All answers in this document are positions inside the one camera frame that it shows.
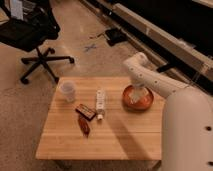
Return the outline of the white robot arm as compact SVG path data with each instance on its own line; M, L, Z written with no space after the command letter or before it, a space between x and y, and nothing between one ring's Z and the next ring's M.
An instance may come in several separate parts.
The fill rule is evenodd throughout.
M143 52L123 62L134 86L165 99L162 112L161 171L213 171L213 97L146 68Z

